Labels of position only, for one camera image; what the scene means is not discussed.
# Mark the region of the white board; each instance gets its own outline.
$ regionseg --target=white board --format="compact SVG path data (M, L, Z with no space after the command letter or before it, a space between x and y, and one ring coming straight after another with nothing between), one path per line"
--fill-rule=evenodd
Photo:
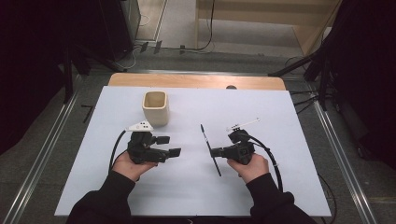
M243 129L271 148L284 190L309 216L331 215L288 91L104 87L55 216L68 216L81 197L102 186L118 136L145 119L146 91L166 91L170 106L169 123L153 132L170 136L170 144L152 147L181 147L181 154L141 176L128 199L134 216L249 216L253 201L245 183L223 158L217 158L219 177L200 125L213 148L227 147L232 143L226 128L256 118L261 121ZM122 137L116 156L129 140L130 133ZM270 172L276 182L271 162Z

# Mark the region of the black sleeve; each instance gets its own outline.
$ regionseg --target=black sleeve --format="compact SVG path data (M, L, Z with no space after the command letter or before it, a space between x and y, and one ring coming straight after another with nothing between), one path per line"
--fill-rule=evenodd
M73 207L66 224L132 223L128 195L134 181L111 171L103 186L88 192Z
M257 177L247 183L254 205L250 209L252 218L258 223L311 224L316 223L303 210L294 205L290 192L282 193L276 187L271 174Z

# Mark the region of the beige cup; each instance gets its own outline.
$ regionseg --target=beige cup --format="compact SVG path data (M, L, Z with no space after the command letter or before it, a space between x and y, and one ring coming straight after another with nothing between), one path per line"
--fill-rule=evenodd
M169 121L168 96L164 91L148 91L143 97L143 111L152 126L163 126Z

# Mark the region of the hand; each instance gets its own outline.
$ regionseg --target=hand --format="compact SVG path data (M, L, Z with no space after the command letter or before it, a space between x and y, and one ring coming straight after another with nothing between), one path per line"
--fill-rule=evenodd
M243 165L234 160L227 160L228 164L235 169L247 184L253 179L269 173L268 160L263 156L253 153L248 165Z
M136 182L143 173L157 165L158 163L156 162L144 162L142 164L135 164L131 160L131 158L129 158L128 152L125 151L121 155L119 155L119 157L114 162L113 171L121 175L125 175L132 181Z

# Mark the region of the person's left hand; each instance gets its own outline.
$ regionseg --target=person's left hand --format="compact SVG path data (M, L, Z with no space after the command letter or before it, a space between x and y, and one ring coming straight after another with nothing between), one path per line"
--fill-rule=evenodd
M131 158L129 158L128 152L125 151L119 155L114 162L113 171L121 175L125 175L132 181L136 182L143 173L157 165L158 163L156 162L148 161L141 164L135 164Z

